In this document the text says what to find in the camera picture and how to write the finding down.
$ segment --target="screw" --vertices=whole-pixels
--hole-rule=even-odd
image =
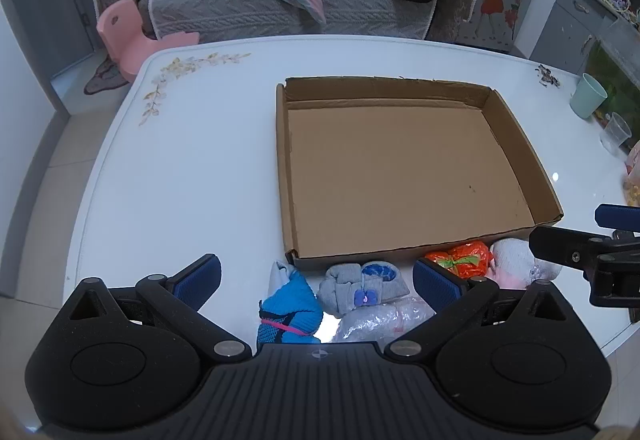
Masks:
[[[396,341],[389,349],[400,357],[413,357],[422,351],[420,344],[413,341]]]
[[[213,347],[213,351],[219,356],[235,357],[244,352],[244,344],[238,341],[220,341]]]

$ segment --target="pink string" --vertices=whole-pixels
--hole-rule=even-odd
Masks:
[[[282,323],[277,323],[276,321],[269,321],[268,319],[263,319],[262,321],[263,325],[270,325],[273,326],[274,328],[279,328],[280,330],[284,330],[286,332],[291,332],[292,334],[296,334],[296,335],[302,335],[302,336],[307,336],[307,335],[311,335],[307,332],[303,332],[302,330],[298,330],[297,328],[294,328],[293,326],[287,326],[284,325]]]

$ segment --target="green cup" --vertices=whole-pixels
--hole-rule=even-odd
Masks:
[[[606,98],[607,92],[602,85],[589,74],[582,74],[569,106],[580,118],[589,118]]]

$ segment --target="rug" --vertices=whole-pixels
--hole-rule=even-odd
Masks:
[[[129,81],[120,74],[118,65],[107,56],[84,87],[84,94],[93,95],[104,90],[115,90],[128,83]]]

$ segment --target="orange plastic bag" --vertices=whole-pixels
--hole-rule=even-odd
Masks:
[[[455,246],[449,252],[428,252],[424,257],[466,279],[484,276],[492,254],[483,242],[471,242]]]

